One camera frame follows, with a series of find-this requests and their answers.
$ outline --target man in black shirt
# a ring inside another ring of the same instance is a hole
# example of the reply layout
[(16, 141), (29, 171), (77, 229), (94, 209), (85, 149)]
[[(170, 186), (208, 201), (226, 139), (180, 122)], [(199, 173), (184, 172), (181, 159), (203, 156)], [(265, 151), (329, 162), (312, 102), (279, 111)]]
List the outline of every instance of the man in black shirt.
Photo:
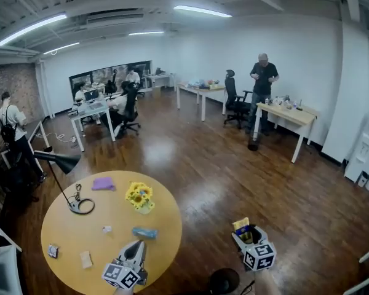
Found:
[[(268, 62), (266, 53), (258, 55), (258, 62), (254, 65), (250, 76), (256, 80), (253, 88), (252, 106), (248, 115), (247, 133), (250, 133), (256, 121), (257, 103), (265, 103), (265, 99), (271, 100), (271, 85), (279, 80), (279, 74), (273, 63)], [(268, 135), (268, 113), (262, 112), (261, 128)]]

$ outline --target white shirt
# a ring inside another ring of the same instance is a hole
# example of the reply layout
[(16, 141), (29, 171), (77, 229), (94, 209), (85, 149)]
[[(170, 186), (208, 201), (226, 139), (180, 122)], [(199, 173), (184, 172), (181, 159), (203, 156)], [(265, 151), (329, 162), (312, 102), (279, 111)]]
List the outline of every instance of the white shirt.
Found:
[(125, 110), (125, 105), (127, 103), (127, 94), (123, 95), (123, 96), (118, 96), (116, 97), (112, 103), (114, 103), (116, 105), (117, 112), (120, 115), (124, 115), (124, 110)]
[(84, 93), (84, 91), (79, 90), (78, 92), (76, 92), (75, 93), (75, 100), (76, 101), (85, 100), (85, 93)]
[(140, 83), (141, 82), (140, 76), (136, 72), (133, 72), (133, 75), (128, 73), (128, 75), (125, 77), (125, 80), (129, 81), (129, 82), (135, 82), (135, 83)]
[(7, 107), (0, 108), (0, 120), (3, 125), (10, 124), (12, 128), (15, 128), (16, 124), (18, 124), (15, 130), (15, 141), (18, 141), (25, 135), (25, 132), (22, 130), (22, 126), (20, 125), (25, 120), (25, 117), (15, 105), (9, 105), (8, 110)]

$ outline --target blue object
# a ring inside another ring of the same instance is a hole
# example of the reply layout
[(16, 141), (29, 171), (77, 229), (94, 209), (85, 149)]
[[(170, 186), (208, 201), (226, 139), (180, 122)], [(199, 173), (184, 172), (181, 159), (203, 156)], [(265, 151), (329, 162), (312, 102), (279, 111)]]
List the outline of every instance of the blue object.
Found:
[(134, 236), (144, 236), (146, 238), (155, 239), (157, 237), (157, 229), (143, 229), (141, 227), (133, 227)]

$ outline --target man with backpack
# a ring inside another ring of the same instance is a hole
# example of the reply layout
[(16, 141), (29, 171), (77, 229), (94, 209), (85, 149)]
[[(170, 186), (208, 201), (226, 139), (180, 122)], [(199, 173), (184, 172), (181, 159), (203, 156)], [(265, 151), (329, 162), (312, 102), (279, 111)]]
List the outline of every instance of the man with backpack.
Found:
[(37, 174), (41, 183), (46, 179), (46, 174), (41, 171), (33, 156), (29, 142), (25, 137), (22, 127), (24, 125), (24, 115), (15, 105), (10, 105), (10, 94), (4, 92), (1, 95), (2, 106), (0, 108), (0, 134), (11, 151), (22, 152), (26, 157), (31, 169)]

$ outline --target desk lamp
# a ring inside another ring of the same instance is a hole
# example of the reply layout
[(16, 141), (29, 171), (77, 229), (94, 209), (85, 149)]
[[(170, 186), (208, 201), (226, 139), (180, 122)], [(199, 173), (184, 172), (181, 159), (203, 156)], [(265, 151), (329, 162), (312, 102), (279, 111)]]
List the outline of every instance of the desk lamp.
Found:
[[(52, 151), (52, 147), (48, 147), (46, 149), (46, 151), (51, 152)], [(55, 175), (55, 172), (50, 164), (50, 162), (54, 162), (57, 164), (57, 166), (59, 166), (59, 168), (62, 170), (62, 172), (64, 172), (64, 174), (68, 174), (71, 170), (74, 169), (74, 167), (76, 166), (76, 164), (78, 164), (79, 160), (81, 159), (80, 155), (76, 155), (76, 156), (68, 156), (65, 154), (51, 154), (48, 152), (41, 152), (41, 151), (35, 151), (34, 152), (34, 157), (36, 159), (40, 159), (40, 160), (46, 160), (48, 162), (48, 166), (56, 180), (57, 185), (60, 188), (60, 191), (62, 192), (62, 194), (64, 195), (64, 198), (67, 201), (68, 204), (68, 208), (76, 213), (76, 214), (89, 214), (91, 211), (93, 211), (94, 209), (94, 201), (92, 199), (80, 199), (79, 197), (79, 191), (81, 190), (81, 187), (79, 187), (78, 190), (78, 186), (77, 186), (77, 194), (75, 195), (75, 200), (70, 202), (67, 198), (67, 196), (65, 195), (62, 186), (60, 185), (59, 181), (57, 180), (57, 177)], [(82, 203), (86, 202), (86, 201), (90, 201), (93, 203), (93, 206), (91, 207), (91, 209), (89, 211), (81, 211), (81, 209), (79, 208), (81, 206)]]

